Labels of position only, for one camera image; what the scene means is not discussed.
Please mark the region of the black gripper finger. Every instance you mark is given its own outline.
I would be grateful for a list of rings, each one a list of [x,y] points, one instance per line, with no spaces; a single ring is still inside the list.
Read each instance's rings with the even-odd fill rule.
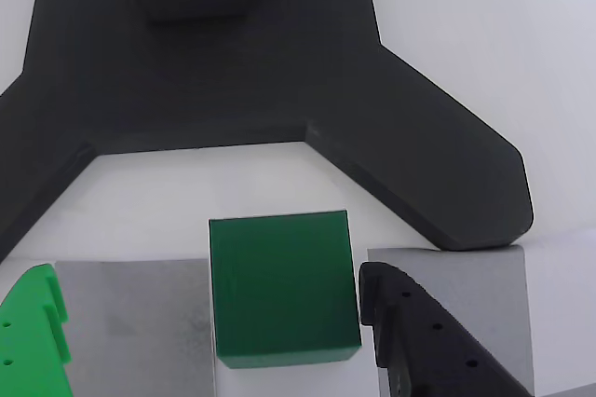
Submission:
[[[359,267],[360,320],[391,396],[531,393],[438,300],[398,267]]]

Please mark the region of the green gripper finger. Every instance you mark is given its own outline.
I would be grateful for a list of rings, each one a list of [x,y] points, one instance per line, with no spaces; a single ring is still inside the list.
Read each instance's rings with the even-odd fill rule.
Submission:
[[[68,314],[50,264],[31,267],[1,304],[1,394],[71,396],[64,365],[71,354],[62,325]]]

